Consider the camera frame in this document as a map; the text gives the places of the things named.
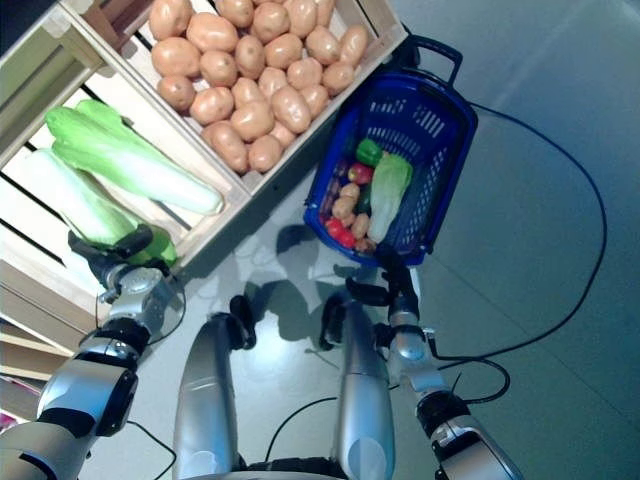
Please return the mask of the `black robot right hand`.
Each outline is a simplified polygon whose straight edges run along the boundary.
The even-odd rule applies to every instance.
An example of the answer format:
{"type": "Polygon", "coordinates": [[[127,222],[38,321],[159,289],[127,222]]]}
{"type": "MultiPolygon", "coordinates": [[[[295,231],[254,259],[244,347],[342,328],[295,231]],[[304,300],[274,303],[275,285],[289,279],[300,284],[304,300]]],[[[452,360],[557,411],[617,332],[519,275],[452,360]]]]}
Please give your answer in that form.
{"type": "Polygon", "coordinates": [[[382,278],[387,281],[388,286],[381,287],[347,278],[346,288],[350,295],[364,305],[388,307],[390,316],[399,311],[407,311],[419,318],[418,296],[403,257],[391,246],[380,244],[374,252],[374,258],[382,268],[382,278]]]}

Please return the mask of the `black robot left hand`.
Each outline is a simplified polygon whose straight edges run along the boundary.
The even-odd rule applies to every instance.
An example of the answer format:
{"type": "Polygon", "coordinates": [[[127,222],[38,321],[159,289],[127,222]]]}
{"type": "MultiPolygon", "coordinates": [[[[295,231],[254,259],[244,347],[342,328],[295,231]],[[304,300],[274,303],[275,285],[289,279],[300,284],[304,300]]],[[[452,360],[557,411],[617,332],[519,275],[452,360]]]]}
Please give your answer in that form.
{"type": "Polygon", "coordinates": [[[82,240],[72,231],[68,232],[68,245],[72,252],[83,257],[92,274],[106,290],[120,292],[120,279],[137,268],[159,270],[165,277],[169,275],[169,266],[160,258],[135,263],[132,257],[142,253],[153,241],[151,228],[139,225],[133,232],[125,235],[114,245],[91,244],[82,240]]]}

